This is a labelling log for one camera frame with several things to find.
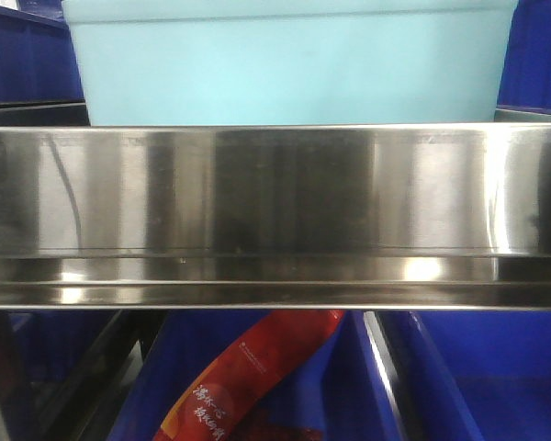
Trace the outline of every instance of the red plastic bag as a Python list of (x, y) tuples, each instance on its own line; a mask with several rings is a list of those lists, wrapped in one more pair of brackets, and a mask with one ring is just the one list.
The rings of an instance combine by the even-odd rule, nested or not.
[(226, 440), (270, 389), (327, 341), (342, 317), (342, 311), (270, 313), (198, 376), (153, 441)]

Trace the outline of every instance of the red snack package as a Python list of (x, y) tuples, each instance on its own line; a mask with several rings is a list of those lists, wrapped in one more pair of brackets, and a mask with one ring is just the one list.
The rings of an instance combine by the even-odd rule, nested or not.
[(153, 441), (221, 441), (334, 333), (342, 311), (273, 311), (220, 354), (167, 414)]
[(237, 424), (229, 441), (322, 441), (320, 430), (283, 427), (269, 422), (266, 409), (254, 408)]

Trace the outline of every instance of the stainless steel shelf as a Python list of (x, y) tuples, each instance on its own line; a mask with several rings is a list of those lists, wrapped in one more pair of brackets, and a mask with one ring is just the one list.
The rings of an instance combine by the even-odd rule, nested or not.
[(0, 308), (551, 308), (551, 124), (0, 129)]

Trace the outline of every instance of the blue plastic bin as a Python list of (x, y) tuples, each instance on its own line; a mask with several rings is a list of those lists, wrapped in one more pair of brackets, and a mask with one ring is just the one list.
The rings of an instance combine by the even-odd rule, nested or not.
[(432, 441), (551, 441), (551, 312), (391, 319)]
[(499, 103), (551, 109), (551, 0), (521, 0), (514, 14)]
[(490, 121), (517, 0), (66, 0), (95, 125)]
[(62, 0), (17, 0), (21, 11), (63, 21)]
[[(108, 441), (150, 441), (197, 375), (265, 314), (171, 313)], [(401, 439), (359, 312), (348, 313), (335, 336), (259, 406), (270, 412), (272, 423), (318, 429), (327, 441)]]
[(82, 96), (67, 26), (0, 7), (0, 103)]
[(110, 311), (11, 312), (31, 381), (63, 381), (112, 317)]

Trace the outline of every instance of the metal bar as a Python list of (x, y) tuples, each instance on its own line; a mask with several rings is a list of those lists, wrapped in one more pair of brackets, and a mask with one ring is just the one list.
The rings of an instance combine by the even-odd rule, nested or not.
[(551, 124), (0, 129), (0, 307), (407, 304), (551, 308)]

